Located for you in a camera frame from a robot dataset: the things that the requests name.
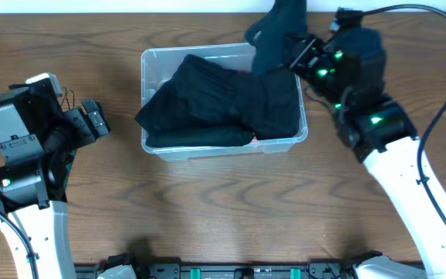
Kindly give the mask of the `dark green garment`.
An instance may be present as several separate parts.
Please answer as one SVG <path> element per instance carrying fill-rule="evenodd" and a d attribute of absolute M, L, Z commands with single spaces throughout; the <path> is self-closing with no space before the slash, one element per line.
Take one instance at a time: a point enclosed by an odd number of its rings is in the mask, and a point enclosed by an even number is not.
<path fill-rule="evenodd" d="M 67 159 L 65 161 L 65 167 L 67 169 L 67 174 L 66 174 L 66 176 L 64 178 L 64 181 L 63 181 L 63 187 L 64 188 L 67 188 L 67 182 L 68 182 L 68 179 L 69 179 L 69 176 L 70 176 L 71 168 L 73 166 L 74 158 L 75 158 L 76 153 L 77 153 L 76 150 L 72 150 L 68 154 Z"/>

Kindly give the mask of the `small black garment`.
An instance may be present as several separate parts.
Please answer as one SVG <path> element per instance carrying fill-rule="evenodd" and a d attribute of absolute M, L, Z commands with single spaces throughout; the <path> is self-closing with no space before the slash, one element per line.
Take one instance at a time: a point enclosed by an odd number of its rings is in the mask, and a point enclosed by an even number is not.
<path fill-rule="evenodd" d="M 276 0 L 271 10 L 253 23 L 244 34 L 256 49 L 254 74 L 265 74 L 282 67 L 297 41 L 307 35 L 307 1 Z"/>

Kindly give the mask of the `black garment with tag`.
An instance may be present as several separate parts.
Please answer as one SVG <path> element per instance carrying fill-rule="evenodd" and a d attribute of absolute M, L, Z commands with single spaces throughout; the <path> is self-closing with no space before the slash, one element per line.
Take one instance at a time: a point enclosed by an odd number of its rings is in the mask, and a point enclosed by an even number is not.
<path fill-rule="evenodd" d="M 265 74 L 239 72 L 233 78 L 240 123 L 258 140 L 295 136 L 300 102 L 296 77 L 287 69 Z"/>

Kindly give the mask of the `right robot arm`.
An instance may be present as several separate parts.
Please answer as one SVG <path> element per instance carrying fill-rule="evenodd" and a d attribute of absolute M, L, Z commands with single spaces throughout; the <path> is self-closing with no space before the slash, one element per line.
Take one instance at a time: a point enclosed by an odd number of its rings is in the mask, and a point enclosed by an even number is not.
<path fill-rule="evenodd" d="M 422 268 L 371 253 L 350 265 L 356 278 L 446 278 L 446 192 L 422 140 L 384 92 L 386 52 L 372 29 L 340 29 L 328 41 L 299 37 L 286 66 L 325 98 L 338 137 L 382 186 L 409 231 Z"/>

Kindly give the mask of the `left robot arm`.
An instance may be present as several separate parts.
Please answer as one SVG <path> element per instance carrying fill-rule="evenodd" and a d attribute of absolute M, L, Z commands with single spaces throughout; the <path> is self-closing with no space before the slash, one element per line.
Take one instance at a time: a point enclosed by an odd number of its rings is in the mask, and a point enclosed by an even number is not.
<path fill-rule="evenodd" d="M 85 99 L 63 111 L 50 89 L 0 94 L 0 230 L 20 278 L 74 278 L 66 186 L 75 153 L 111 129 Z"/>

